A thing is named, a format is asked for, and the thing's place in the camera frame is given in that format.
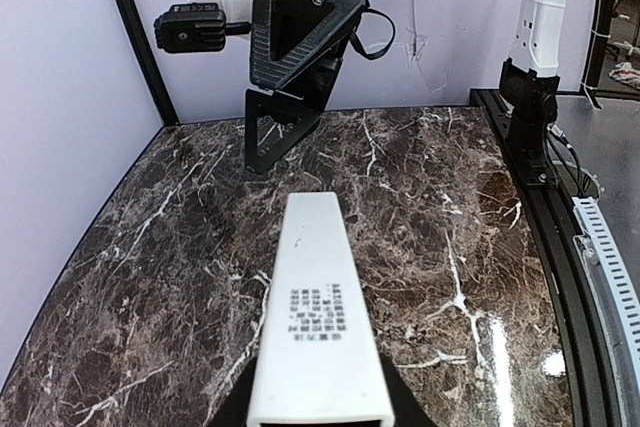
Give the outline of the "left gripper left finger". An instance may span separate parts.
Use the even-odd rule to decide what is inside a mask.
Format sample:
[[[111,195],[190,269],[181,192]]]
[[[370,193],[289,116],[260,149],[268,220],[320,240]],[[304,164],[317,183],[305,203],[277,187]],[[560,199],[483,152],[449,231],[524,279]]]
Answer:
[[[220,408],[207,423],[207,427],[245,426],[251,398],[257,358],[252,358],[244,367]]]

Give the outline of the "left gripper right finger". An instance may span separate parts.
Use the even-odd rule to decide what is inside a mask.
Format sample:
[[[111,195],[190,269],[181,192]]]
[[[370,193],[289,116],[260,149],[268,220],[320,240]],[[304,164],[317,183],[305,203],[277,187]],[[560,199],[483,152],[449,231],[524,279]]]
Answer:
[[[394,412],[394,426],[436,427],[436,423],[423,410],[391,359],[383,353],[379,357]]]

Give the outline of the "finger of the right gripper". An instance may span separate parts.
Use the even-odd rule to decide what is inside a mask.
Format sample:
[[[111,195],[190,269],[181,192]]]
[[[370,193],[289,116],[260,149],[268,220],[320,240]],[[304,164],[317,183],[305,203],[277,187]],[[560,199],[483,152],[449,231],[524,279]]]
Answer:
[[[318,125],[320,113],[282,94],[245,93],[245,166],[266,173]]]
[[[283,89],[349,35],[365,0],[253,0],[250,81]]]

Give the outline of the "white remote control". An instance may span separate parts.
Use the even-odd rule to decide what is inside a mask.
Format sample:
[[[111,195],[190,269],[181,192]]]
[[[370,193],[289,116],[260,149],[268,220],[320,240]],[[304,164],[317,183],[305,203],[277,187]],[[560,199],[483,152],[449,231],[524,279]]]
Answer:
[[[287,198],[246,423],[395,423],[333,192]]]

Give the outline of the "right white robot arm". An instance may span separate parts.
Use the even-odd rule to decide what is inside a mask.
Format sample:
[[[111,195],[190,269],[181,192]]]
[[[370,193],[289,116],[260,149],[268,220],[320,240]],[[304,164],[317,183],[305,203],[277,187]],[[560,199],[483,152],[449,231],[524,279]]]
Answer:
[[[490,111],[519,180],[554,185],[547,151],[557,118],[558,51],[566,0],[521,0],[500,76],[504,105]],[[268,171],[318,125],[368,0],[252,0],[245,96],[245,163]]]

